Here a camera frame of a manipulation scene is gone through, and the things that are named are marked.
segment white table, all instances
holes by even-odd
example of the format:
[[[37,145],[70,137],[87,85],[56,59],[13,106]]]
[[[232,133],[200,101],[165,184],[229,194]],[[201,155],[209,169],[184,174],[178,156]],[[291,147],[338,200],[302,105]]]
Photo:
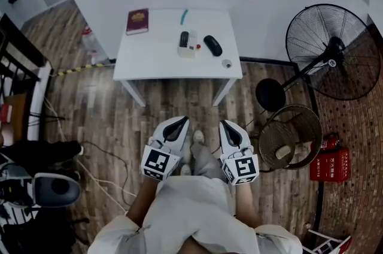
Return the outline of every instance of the white table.
[[[230,16],[227,11],[195,10],[187,12],[181,25],[182,9],[149,10],[149,31],[142,34],[125,34],[114,68],[114,80],[122,85],[145,107],[145,100],[135,87],[133,80],[153,78],[221,78],[225,79],[212,101],[217,106],[234,82],[242,78],[242,69],[235,43]],[[198,44],[195,58],[181,58],[177,53],[182,31],[197,32]],[[203,42],[212,35],[221,45],[223,53],[215,57]],[[223,66],[223,60],[232,66]]]

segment white sneaker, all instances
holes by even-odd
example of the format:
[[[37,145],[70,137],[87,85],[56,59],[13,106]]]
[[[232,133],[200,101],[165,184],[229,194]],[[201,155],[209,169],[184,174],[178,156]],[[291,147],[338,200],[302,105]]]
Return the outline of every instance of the white sneaker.
[[[203,132],[200,131],[199,129],[194,131],[194,134],[193,134],[193,143],[197,143],[197,142],[202,144],[205,143],[205,136]]]
[[[192,174],[192,169],[190,169],[190,165],[183,165],[181,168],[180,175],[181,176],[190,176]]]

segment gray pants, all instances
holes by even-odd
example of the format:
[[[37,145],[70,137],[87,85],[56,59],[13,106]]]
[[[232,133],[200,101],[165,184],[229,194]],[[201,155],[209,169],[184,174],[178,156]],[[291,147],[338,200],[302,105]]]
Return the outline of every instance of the gray pants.
[[[196,160],[193,175],[206,176],[209,179],[220,179],[226,182],[226,176],[218,160],[206,146],[203,146],[201,143],[193,143],[190,150]]]

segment white cable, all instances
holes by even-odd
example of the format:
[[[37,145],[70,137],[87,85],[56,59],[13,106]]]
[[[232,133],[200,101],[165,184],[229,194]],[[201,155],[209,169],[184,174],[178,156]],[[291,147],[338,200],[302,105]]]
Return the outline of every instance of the white cable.
[[[85,170],[85,172],[89,175],[89,177],[96,183],[96,185],[97,186],[99,186],[100,187],[100,189],[113,201],[113,202],[115,202],[117,205],[118,205],[118,207],[120,207],[123,211],[124,211],[124,213],[126,212],[126,210],[125,210],[125,208],[124,207],[122,207],[122,205],[119,203],[119,202],[117,202],[98,182],[97,182],[97,179],[96,179],[96,177],[94,177],[93,175],[92,175],[92,173],[78,160],[78,159],[76,159],[76,161],[77,161],[77,163],[79,164],[79,165],[81,165],[82,167],[83,167],[83,169]]]
[[[97,182],[99,182],[99,183],[108,183],[108,184],[112,184],[112,185],[114,185],[115,187],[121,189],[123,192],[126,192],[127,194],[136,196],[135,194],[133,194],[133,193],[131,193],[131,192],[125,190],[124,188],[120,187],[120,186],[119,186],[118,184],[116,184],[116,183],[111,182],[110,180],[100,180],[100,179],[96,179],[96,180],[97,180]]]
[[[59,131],[60,131],[60,135],[61,135],[61,137],[62,137],[62,140],[63,141],[66,141],[66,138],[65,138],[65,135],[64,135],[64,132],[63,132],[63,130],[62,130],[62,127],[61,127],[61,122],[60,122],[60,120],[58,119],[59,118],[59,115],[57,114],[57,112],[53,109],[53,106],[52,106],[52,104],[50,103],[50,101],[44,96],[44,102],[45,102],[45,105],[47,106],[47,108],[50,110],[50,111],[52,111],[52,113],[57,117],[57,122],[58,122],[58,124],[59,124]],[[122,207],[122,205],[119,203],[119,202],[117,202],[100,184],[99,184],[99,182],[104,182],[104,183],[111,183],[111,184],[113,184],[114,186],[116,186],[116,187],[118,187],[118,188],[120,188],[120,189],[122,189],[123,191],[125,191],[126,193],[128,193],[128,194],[130,194],[130,195],[133,195],[133,196],[136,196],[136,195],[134,195],[134,194],[132,194],[132,193],[130,193],[129,191],[126,191],[125,189],[123,189],[122,187],[120,187],[119,185],[117,185],[117,184],[115,184],[115,183],[113,183],[113,182],[111,182],[111,181],[109,181],[109,180],[99,180],[99,179],[97,179],[96,177],[94,177],[93,176],[93,174],[83,165],[83,163],[82,162],[80,162],[78,159],[76,159],[76,161],[77,161],[77,163],[79,164],[79,165],[81,165],[82,167],[83,167],[83,169],[84,169],[84,171],[89,175],[89,177],[97,184],[97,186],[99,186],[100,187],[100,189],[113,201],[113,202],[115,202],[123,211],[124,211],[124,213],[126,213],[127,212],[127,210],[125,210],[125,208],[124,207]]]

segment table leg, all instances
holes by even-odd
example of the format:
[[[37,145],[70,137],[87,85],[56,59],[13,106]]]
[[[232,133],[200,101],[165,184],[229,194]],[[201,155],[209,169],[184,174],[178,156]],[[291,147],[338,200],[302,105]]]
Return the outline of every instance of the table leg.
[[[130,95],[133,97],[133,99],[136,100],[136,102],[141,106],[145,107],[145,101],[141,94],[138,92],[136,86],[132,83],[130,80],[122,80],[121,84],[125,87],[125,89],[130,93]]]
[[[218,104],[222,101],[223,97],[229,92],[230,88],[235,83],[236,78],[225,79],[224,83],[221,85],[217,94],[213,99],[213,106],[218,106]]]

